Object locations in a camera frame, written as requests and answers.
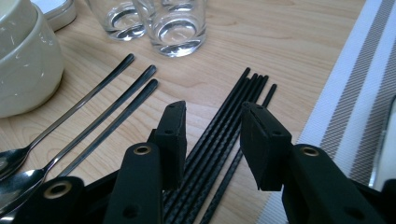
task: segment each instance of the gray stripe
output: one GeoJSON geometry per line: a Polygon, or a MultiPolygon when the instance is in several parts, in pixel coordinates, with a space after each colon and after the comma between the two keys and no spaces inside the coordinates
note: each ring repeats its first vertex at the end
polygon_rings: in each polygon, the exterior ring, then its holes
{"type": "Polygon", "coordinates": [[[361,52],[346,84],[346,88],[344,89],[341,99],[335,108],[330,125],[320,144],[321,148],[325,150],[332,159],[339,148],[354,104],[361,92],[361,87],[384,31],[393,2],[393,0],[385,0],[379,7],[379,10],[375,15],[373,25],[370,27],[370,31],[364,40],[361,52]]]}
{"type": "Polygon", "coordinates": [[[382,79],[381,88],[375,98],[370,118],[364,130],[359,151],[353,164],[350,177],[367,185],[373,170],[375,152],[378,148],[382,129],[386,123],[390,102],[396,94],[396,42],[393,44],[388,64],[382,79]]]}

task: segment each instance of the wooden table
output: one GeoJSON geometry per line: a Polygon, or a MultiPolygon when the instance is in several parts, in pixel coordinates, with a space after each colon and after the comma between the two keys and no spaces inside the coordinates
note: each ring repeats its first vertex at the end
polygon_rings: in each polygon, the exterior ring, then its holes
{"type": "MultiPolygon", "coordinates": [[[[166,58],[153,51],[146,35],[129,42],[110,40],[84,1],[77,0],[76,20],[56,32],[65,62],[59,90],[30,113],[0,119],[0,151],[27,146],[131,52],[133,64],[41,142],[21,171],[44,167],[150,64],[158,68],[159,89],[71,175],[90,184],[119,169],[125,149],[146,142],[164,108],[179,100],[187,102],[190,151],[246,67],[251,73],[269,75],[269,83],[278,85],[269,109],[295,142],[363,4],[362,0],[208,0],[206,42],[190,56],[166,58]]],[[[124,107],[60,161],[48,179],[59,174],[124,107]]],[[[257,191],[242,160],[213,223],[255,223],[268,195],[257,191]]]]}

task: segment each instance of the placemat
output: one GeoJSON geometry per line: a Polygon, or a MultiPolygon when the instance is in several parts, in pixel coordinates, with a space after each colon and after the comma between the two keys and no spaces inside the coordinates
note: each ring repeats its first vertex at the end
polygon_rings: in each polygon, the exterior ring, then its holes
{"type": "MultiPolygon", "coordinates": [[[[395,41],[395,0],[367,0],[298,140],[364,185],[396,94],[395,41]]],[[[281,192],[271,193],[258,223],[287,223],[281,192]]]]}

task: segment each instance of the white bowl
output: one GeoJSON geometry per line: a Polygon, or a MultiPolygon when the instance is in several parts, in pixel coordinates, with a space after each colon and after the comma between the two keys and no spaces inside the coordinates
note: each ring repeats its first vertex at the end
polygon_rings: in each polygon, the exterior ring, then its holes
{"type": "Polygon", "coordinates": [[[0,0],[0,59],[30,34],[36,21],[30,0],[0,0]]]}
{"type": "Polygon", "coordinates": [[[36,6],[35,10],[37,21],[32,32],[0,59],[0,118],[42,105],[62,78],[61,48],[41,10],[36,6]]]}

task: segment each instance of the clear glass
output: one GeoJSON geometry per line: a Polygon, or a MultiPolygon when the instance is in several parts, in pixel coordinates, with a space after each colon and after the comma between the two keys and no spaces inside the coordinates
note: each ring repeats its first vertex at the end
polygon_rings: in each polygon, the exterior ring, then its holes
{"type": "Polygon", "coordinates": [[[131,0],[86,0],[111,39],[128,41],[146,30],[131,0]]]}
{"type": "Polygon", "coordinates": [[[162,55],[189,55],[205,42],[205,0],[133,2],[152,46],[162,55]]]}

